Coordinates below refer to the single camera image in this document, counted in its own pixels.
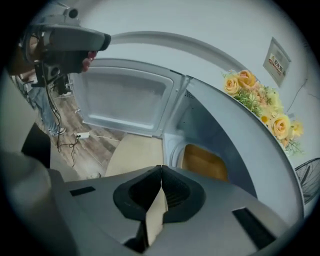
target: power adapter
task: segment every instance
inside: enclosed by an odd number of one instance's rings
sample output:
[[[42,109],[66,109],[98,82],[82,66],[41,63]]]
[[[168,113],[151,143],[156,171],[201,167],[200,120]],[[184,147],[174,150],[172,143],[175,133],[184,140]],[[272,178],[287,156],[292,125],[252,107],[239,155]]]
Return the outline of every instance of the power adapter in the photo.
[[[90,134],[89,132],[79,132],[76,134],[80,140],[83,140],[83,139],[88,139]]]

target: white freezer compartment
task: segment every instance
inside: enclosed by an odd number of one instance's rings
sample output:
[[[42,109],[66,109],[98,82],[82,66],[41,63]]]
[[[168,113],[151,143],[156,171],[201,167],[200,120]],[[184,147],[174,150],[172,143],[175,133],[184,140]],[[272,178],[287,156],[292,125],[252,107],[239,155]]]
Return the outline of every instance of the white freezer compartment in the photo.
[[[179,167],[186,145],[193,144],[220,157],[227,168],[228,180],[257,197],[247,167],[236,147],[207,109],[187,90],[162,136],[164,164]]]

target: flower bouquet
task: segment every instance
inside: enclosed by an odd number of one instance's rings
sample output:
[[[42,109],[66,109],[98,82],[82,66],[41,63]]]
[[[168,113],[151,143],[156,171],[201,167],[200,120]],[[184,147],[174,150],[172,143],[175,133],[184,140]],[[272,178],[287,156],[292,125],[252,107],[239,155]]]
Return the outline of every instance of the flower bouquet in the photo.
[[[304,133],[301,122],[291,122],[284,114],[279,93],[261,84],[248,70],[230,70],[224,77],[224,91],[251,110],[283,145],[289,155],[302,153],[296,140]]]

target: sign on wall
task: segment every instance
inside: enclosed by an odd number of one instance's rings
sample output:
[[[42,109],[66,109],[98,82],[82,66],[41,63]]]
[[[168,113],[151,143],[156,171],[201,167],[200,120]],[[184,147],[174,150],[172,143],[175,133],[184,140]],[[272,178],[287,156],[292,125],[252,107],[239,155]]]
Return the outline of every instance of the sign on wall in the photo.
[[[290,62],[291,60],[285,53],[285,50],[272,38],[263,67],[272,76],[278,86],[280,86],[286,78]]]

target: freezer door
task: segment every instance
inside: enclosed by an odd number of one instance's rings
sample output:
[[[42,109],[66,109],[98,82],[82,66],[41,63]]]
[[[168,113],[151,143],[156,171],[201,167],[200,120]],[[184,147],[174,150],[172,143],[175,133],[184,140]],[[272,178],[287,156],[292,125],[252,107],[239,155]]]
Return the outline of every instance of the freezer door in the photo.
[[[159,137],[183,76],[138,61],[97,59],[71,79],[84,123]]]

